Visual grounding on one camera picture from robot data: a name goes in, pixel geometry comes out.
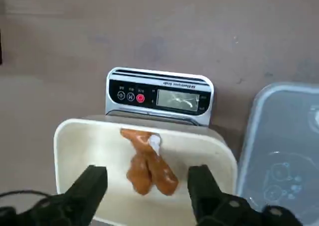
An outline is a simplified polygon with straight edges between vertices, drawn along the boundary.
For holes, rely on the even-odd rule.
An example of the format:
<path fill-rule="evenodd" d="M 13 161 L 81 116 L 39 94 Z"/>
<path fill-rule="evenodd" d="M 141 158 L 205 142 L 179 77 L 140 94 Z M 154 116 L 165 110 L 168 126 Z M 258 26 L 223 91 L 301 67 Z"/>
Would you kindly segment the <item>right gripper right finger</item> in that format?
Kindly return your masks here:
<path fill-rule="evenodd" d="M 220 190 L 207 165 L 188 169 L 188 192 L 198 226 L 300 226 L 286 208 L 265 206 L 261 212 L 249 203 Z"/>

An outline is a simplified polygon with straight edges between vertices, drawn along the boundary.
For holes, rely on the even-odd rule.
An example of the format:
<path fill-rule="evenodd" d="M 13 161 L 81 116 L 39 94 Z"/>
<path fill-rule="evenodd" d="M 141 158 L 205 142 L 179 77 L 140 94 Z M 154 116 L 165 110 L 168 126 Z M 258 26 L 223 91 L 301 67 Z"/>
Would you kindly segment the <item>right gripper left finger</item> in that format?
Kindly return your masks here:
<path fill-rule="evenodd" d="M 15 190 L 1 197 L 21 194 L 42 196 L 29 210 L 17 213 L 12 206 L 0 208 L 2 226 L 88 226 L 108 187 L 105 166 L 89 165 L 62 194 L 49 195 L 36 190 Z"/>

